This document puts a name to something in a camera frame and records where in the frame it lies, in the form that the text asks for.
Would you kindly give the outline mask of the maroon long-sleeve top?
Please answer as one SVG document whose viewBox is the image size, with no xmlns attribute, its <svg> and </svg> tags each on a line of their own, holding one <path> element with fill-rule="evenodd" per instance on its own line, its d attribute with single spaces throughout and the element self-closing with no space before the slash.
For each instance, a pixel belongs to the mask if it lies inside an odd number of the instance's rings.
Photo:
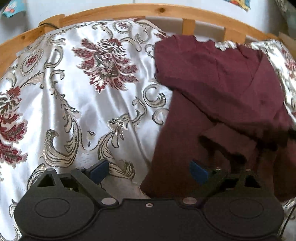
<svg viewBox="0 0 296 241">
<path fill-rule="evenodd" d="M 191 194 L 200 186 L 191 175 L 199 164 L 250 169 L 280 201 L 295 197 L 295 131 L 266 54 L 181 35 L 157 42 L 154 59 L 158 82 L 173 95 L 144 193 Z"/>
</svg>

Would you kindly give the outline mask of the floral satin bedspread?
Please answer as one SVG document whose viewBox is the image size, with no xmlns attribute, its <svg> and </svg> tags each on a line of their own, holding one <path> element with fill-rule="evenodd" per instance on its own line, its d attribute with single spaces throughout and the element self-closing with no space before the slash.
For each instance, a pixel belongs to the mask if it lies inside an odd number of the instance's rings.
<svg viewBox="0 0 296 241">
<path fill-rule="evenodd" d="M 1 240 L 295 240 L 295 197 L 280 201 L 255 172 L 228 172 L 202 206 L 149 197 L 173 92 L 156 78 L 146 21 L 92 21 L 39 37 L 1 77 Z M 295 131 L 295 62 L 277 40 L 216 43 L 266 54 Z M 74 169 L 109 162 L 97 206 Z"/>
</svg>

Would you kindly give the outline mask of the colourful landscape poster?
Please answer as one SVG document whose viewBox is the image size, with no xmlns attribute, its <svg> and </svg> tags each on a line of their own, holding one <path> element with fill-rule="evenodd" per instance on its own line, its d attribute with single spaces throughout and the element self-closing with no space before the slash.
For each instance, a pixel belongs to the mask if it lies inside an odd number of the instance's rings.
<svg viewBox="0 0 296 241">
<path fill-rule="evenodd" d="M 245 11 L 250 10 L 250 0 L 224 0 L 224 1 L 234 4 L 236 6 L 239 6 L 241 9 L 244 9 Z"/>
</svg>

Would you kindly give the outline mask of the plastic-wrapped bedding bundle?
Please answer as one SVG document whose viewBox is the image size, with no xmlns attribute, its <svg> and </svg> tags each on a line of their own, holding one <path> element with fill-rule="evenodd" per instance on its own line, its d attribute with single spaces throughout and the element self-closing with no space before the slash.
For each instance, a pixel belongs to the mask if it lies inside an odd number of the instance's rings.
<svg viewBox="0 0 296 241">
<path fill-rule="evenodd" d="M 295 1 L 275 0 L 290 29 L 295 29 Z"/>
</svg>

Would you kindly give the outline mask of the orange-haired anime poster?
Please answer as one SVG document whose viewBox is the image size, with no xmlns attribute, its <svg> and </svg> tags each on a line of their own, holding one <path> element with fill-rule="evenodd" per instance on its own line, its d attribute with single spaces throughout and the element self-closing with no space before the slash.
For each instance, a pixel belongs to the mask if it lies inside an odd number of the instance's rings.
<svg viewBox="0 0 296 241">
<path fill-rule="evenodd" d="M 27 1 L 26 0 L 11 0 L 4 1 L 1 3 L 1 6 L 4 7 L 2 15 L 6 18 L 12 18 L 17 14 L 26 14 L 27 11 Z"/>
</svg>

